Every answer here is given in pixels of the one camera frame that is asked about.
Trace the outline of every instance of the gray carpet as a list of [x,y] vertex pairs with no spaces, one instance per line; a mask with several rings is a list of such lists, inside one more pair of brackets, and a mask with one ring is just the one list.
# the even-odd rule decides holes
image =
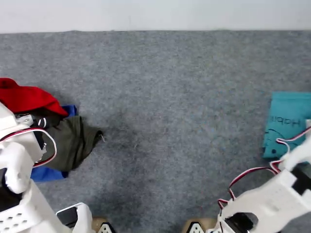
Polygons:
[[[68,179],[39,184],[53,209],[82,201],[119,233],[178,233],[188,218],[216,217],[231,179],[267,164],[271,92],[311,91],[311,33],[0,35],[0,75],[76,104],[105,130]],[[284,232],[303,232],[310,216]]]

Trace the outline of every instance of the white robot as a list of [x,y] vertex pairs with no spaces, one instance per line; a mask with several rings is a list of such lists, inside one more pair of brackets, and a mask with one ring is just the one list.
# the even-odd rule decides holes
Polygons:
[[[43,129],[29,128],[29,121],[30,118],[17,121],[0,103],[0,233],[96,233],[91,228],[92,214],[87,205],[79,203],[55,215],[30,179],[32,168],[53,159],[57,147]],[[55,145],[54,156],[45,161],[41,161],[44,149],[39,146],[35,131],[46,133]],[[229,189],[232,199],[219,200],[222,210],[217,224],[206,233],[277,233],[292,219],[310,212],[311,180],[296,168],[305,161],[311,163],[311,137],[281,160],[272,162],[272,168],[257,167],[242,173],[231,185],[255,170],[267,169],[275,176],[239,197]],[[245,213],[254,214],[258,223],[254,225]],[[114,233],[110,227],[103,223],[98,233]],[[187,232],[204,231],[193,222]]]

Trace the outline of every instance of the black fabric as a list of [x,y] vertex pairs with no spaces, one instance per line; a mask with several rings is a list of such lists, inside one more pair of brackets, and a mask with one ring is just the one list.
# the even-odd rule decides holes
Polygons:
[[[34,109],[31,111],[15,114],[15,116],[21,117],[23,115],[28,115],[28,114],[30,114],[34,120],[33,126],[38,126],[41,128],[48,128],[48,127],[52,127],[52,126],[57,126],[59,124],[59,122],[64,118],[62,115],[59,115],[55,112],[52,112],[46,108]],[[46,120],[46,126],[45,127],[44,127],[44,121],[43,121],[44,118]]]
[[[91,153],[95,143],[102,132],[86,125],[80,116],[68,117],[59,122],[57,126],[46,129],[54,138],[57,145],[57,156],[47,167],[60,171],[71,171],[77,168],[81,162]],[[43,135],[47,153],[43,159],[47,159],[54,153],[51,140]]]

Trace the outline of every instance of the folded shirt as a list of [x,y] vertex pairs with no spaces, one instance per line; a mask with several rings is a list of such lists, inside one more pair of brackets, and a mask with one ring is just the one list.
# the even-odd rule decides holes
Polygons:
[[[263,158],[280,158],[287,152],[277,138],[288,139],[306,129],[306,120],[311,119],[311,93],[274,92],[263,141]],[[305,140],[305,136],[289,146],[294,149]]]

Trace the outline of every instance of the cable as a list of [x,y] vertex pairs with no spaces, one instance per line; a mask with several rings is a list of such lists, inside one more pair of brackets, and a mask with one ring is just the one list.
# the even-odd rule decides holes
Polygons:
[[53,142],[53,145],[54,145],[54,154],[53,154],[53,156],[51,156],[50,158],[48,158],[46,160],[43,160],[43,161],[40,161],[40,162],[36,162],[34,167],[42,166],[42,165],[45,165],[45,164],[49,163],[50,161],[52,161],[56,157],[56,155],[57,155],[56,142],[54,141],[52,136],[49,135],[49,133],[46,132],[42,128],[27,128],[27,129],[17,130],[15,132],[9,133],[8,135],[6,135],[3,138],[1,138],[0,142],[2,142],[4,140],[7,140],[7,139],[9,139],[11,137],[14,137],[14,136],[17,136],[17,135],[21,135],[21,134],[25,134],[25,133],[29,133],[29,132],[43,132],[43,133],[45,133],[49,137],[49,139]]
[[228,204],[229,201],[228,201],[228,200],[225,200],[225,199],[218,199],[217,202],[218,202],[218,205],[219,205],[220,209],[223,209],[224,206],[223,206],[222,203]]
[[277,138],[276,142],[279,144],[283,144],[287,147],[287,153],[289,153],[291,151],[290,146],[288,145],[288,143],[286,142],[293,142],[299,138],[301,138],[303,135],[305,135],[306,133],[308,133],[309,131],[311,131],[311,126],[306,128],[304,131],[302,131],[301,133],[297,134],[296,136],[289,138],[289,139],[284,139],[284,138]]
[[272,168],[265,167],[265,166],[250,168],[250,169],[248,169],[248,170],[242,172],[240,175],[238,175],[236,178],[234,178],[234,179],[232,180],[232,182],[230,183],[230,185],[229,185],[228,191],[229,191],[229,194],[230,194],[230,196],[231,196],[231,198],[232,198],[233,200],[234,200],[236,197],[235,197],[235,195],[234,195],[234,193],[233,193],[231,187],[232,187],[236,182],[238,182],[240,179],[242,179],[244,176],[246,176],[246,175],[248,175],[248,174],[250,174],[250,173],[252,173],[252,172],[254,172],[254,171],[259,171],[259,170],[268,170],[268,171],[272,172],[274,175],[277,175],[277,174],[278,174],[278,172],[274,171]]
[[277,174],[279,174],[281,172],[280,169],[278,169],[277,165],[280,164],[281,162],[283,162],[282,159],[280,160],[276,160],[276,161],[272,161],[270,162],[270,167],[273,169],[273,171],[275,171]]

